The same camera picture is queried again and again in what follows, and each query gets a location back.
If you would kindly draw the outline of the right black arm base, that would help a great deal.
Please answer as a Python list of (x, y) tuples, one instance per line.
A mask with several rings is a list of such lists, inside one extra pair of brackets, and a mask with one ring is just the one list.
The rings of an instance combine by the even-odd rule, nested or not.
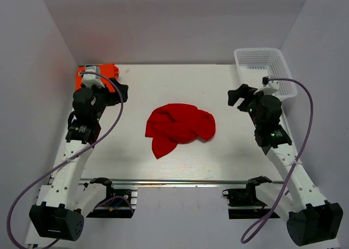
[(259, 176), (249, 179), (244, 187), (223, 190), (222, 196), (227, 198), (228, 202), (228, 218), (230, 220), (259, 220), (266, 216), (271, 207), (256, 197), (256, 187), (265, 183), (281, 185), (282, 181), (272, 181), (265, 176)]

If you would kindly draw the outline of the red t shirt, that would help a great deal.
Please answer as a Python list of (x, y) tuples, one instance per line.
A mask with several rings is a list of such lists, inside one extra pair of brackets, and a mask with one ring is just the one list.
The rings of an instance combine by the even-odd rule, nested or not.
[(189, 104), (167, 104), (155, 109), (146, 123), (145, 136), (152, 139), (156, 159), (172, 152), (178, 144), (197, 138), (210, 141), (216, 132), (212, 114)]

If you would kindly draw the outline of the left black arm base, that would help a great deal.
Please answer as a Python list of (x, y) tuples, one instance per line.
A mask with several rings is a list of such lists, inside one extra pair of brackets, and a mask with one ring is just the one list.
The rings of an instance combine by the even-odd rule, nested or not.
[(108, 178), (84, 183), (75, 210), (89, 218), (132, 218), (135, 211), (133, 190), (116, 189)]

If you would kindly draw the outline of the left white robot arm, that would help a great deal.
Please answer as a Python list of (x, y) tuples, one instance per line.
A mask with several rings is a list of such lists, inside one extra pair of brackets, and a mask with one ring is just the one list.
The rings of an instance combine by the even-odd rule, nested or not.
[(128, 99), (129, 87), (115, 79), (111, 81), (117, 88), (114, 92), (107, 85), (82, 85), (73, 93), (63, 165), (57, 170), (41, 204), (33, 205), (29, 211), (29, 218), (40, 237), (76, 241), (82, 233), (85, 217), (95, 206), (100, 202), (109, 205), (115, 199), (112, 182), (107, 178), (93, 179), (81, 197), (76, 198), (83, 169), (98, 142), (99, 120), (104, 110)]

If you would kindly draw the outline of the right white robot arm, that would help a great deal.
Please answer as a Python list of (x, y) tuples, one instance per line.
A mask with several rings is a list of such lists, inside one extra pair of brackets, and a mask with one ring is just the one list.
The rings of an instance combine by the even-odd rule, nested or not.
[(282, 107), (274, 96), (277, 87), (256, 89), (242, 84), (228, 91), (228, 105), (246, 112), (255, 127), (255, 140), (281, 175), (285, 187), (277, 188), (264, 176), (249, 179), (243, 189), (227, 189), (231, 207), (247, 205), (270, 207), (286, 223), (290, 238), (297, 246), (335, 239), (343, 217), (338, 203), (329, 202), (312, 182), (281, 125)]

